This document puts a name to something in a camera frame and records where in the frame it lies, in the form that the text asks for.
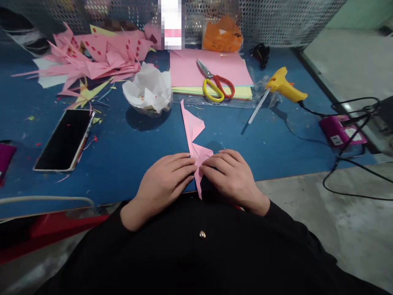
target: black sweater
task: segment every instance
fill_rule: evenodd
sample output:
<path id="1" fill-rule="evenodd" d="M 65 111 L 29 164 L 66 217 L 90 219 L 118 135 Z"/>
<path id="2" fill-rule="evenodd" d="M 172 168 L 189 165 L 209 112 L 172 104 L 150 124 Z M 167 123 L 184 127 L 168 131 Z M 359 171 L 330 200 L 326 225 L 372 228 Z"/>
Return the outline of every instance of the black sweater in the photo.
<path id="1" fill-rule="evenodd" d="M 274 203 L 261 217 L 182 195 L 136 233 L 122 225 L 121 207 L 37 294 L 388 294 L 342 271 Z"/>

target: yellow glue gun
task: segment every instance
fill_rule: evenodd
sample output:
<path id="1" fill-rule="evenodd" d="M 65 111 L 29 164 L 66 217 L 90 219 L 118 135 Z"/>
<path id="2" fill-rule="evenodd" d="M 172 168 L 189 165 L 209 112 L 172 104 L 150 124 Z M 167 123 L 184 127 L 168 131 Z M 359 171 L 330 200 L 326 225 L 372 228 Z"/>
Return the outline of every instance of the yellow glue gun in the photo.
<path id="1" fill-rule="evenodd" d="M 270 92 L 278 91 L 294 103 L 305 100 L 307 93 L 300 92 L 288 83 L 287 79 L 285 79 L 287 73 L 286 67 L 279 69 L 267 83 L 266 89 L 270 88 Z"/>

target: phone screen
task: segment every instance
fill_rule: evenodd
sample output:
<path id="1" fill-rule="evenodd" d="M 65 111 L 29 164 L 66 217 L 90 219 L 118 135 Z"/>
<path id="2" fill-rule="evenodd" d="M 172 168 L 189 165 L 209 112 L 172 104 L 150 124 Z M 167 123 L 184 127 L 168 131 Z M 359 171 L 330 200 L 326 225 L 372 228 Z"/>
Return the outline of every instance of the phone screen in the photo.
<path id="1" fill-rule="evenodd" d="M 89 128 L 90 111 L 67 110 L 45 146 L 36 170 L 67 170 Z"/>

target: scissor blade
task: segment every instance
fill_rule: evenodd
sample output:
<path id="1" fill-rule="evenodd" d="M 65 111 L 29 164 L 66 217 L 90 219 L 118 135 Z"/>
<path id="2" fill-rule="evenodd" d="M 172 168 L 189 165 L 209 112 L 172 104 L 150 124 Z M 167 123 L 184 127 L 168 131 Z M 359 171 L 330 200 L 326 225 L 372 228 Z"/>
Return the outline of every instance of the scissor blade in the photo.
<path id="1" fill-rule="evenodd" d="M 208 68 L 203 64 L 203 62 L 200 61 L 200 59 L 196 59 L 198 63 L 198 67 L 201 69 L 201 71 L 205 74 L 207 78 L 212 78 L 213 74 L 208 70 Z"/>

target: purple object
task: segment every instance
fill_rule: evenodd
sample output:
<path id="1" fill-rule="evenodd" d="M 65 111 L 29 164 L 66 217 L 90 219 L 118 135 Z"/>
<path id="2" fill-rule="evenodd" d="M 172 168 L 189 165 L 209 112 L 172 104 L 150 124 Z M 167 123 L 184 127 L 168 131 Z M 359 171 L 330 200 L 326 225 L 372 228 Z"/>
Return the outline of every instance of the purple object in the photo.
<path id="1" fill-rule="evenodd" d="M 0 186 L 15 151 L 16 147 L 0 143 Z"/>
<path id="2" fill-rule="evenodd" d="M 346 126 L 344 127 L 341 122 L 349 120 L 347 115 L 337 115 L 327 117 L 319 121 L 327 140 L 336 148 L 342 148 L 356 132 L 357 127 Z M 359 132 L 351 141 L 350 145 L 358 145 L 366 143 L 367 139 Z"/>

